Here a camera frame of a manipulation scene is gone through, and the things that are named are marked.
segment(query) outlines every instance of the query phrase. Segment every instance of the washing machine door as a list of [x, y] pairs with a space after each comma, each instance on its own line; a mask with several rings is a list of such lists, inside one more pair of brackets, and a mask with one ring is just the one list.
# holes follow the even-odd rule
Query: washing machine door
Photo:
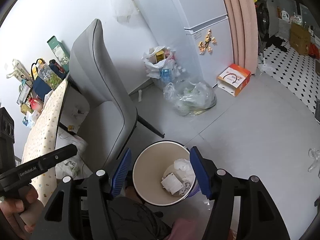
[[257, 20], [260, 35], [264, 37], [269, 31], [269, 11], [264, 2], [257, 8]]

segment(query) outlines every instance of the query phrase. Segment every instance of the pink curtain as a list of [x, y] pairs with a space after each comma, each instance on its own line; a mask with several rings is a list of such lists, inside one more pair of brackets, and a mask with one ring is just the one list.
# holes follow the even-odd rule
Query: pink curtain
[[230, 22], [234, 62], [256, 72], [258, 25], [253, 0], [224, 0]]

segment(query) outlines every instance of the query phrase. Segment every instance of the white refrigerator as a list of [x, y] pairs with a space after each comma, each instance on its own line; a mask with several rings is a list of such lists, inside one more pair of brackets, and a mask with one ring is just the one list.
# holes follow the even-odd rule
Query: white refrigerator
[[[176, 61], [211, 86], [233, 63], [230, 25], [223, 0], [134, 0], [159, 46], [176, 51]], [[211, 30], [212, 53], [200, 54], [199, 43]]]

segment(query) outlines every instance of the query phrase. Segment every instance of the orange box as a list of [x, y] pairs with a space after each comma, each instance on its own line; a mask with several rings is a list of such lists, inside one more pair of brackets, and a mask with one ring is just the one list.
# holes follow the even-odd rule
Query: orange box
[[236, 64], [231, 64], [220, 76], [217, 77], [218, 87], [237, 96], [248, 84], [251, 72]]

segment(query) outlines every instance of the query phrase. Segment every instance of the chair seat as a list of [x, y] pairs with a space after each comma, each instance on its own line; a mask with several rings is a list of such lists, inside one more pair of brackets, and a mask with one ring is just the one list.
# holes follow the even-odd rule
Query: chair seat
[[90, 109], [77, 135], [88, 146], [81, 157], [92, 172], [102, 169], [124, 127], [124, 119], [112, 101]]

